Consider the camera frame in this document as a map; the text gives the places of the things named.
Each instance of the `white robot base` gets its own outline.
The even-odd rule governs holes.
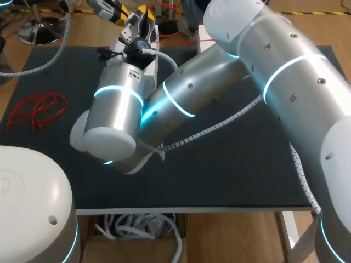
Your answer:
[[[70,183],[49,157],[0,146],[0,262],[78,263]]]

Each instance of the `white robotic arm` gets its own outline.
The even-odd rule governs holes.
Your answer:
[[[351,262],[348,83],[303,33],[261,1],[213,0],[204,23],[217,45],[147,98],[143,70],[123,60],[106,67],[97,90],[104,92],[95,94],[89,114],[73,128],[83,151],[135,173],[170,132],[249,73],[313,180],[323,210],[315,230],[319,260]]]

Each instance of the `floor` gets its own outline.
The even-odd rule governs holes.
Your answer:
[[[275,11],[343,11],[339,0],[271,0]],[[292,23],[317,45],[331,45],[347,77],[351,79],[351,16],[346,15],[289,15]],[[23,21],[7,28],[8,36]],[[75,14],[68,45],[109,45],[119,28],[95,15]],[[31,46],[18,41],[16,34],[7,38],[6,51],[15,71],[20,71],[31,51]],[[50,45],[60,45],[57,41]],[[16,85],[14,78],[0,88],[0,116]],[[299,234],[308,227],[309,212],[294,213]],[[188,262],[284,262],[284,247],[274,213],[189,214],[187,225]],[[305,263],[315,263],[311,255]]]

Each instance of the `black table mat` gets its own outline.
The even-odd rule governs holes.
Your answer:
[[[330,47],[322,52],[342,72]],[[34,48],[24,70],[43,65],[57,48]],[[180,65],[196,49],[164,47]],[[134,175],[123,175],[69,144],[71,127],[91,103],[100,73],[92,47],[68,47],[49,69],[21,77],[0,122],[0,144],[30,148],[55,160],[66,173],[77,209],[145,207],[307,207],[295,172],[288,140],[278,121],[260,102],[232,124],[166,154],[153,155]],[[158,83],[172,73],[160,59]],[[20,100],[51,90],[67,98],[66,112],[43,130],[30,122],[5,124]],[[258,95],[250,79],[224,92],[175,131],[165,144],[183,139],[228,118]]]

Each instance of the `metal stool base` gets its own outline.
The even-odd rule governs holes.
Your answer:
[[[31,20],[19,31],[18,38],[30,45],[51,43],[63,36],[65,24],[58,18],[41,18],[41,22]]]

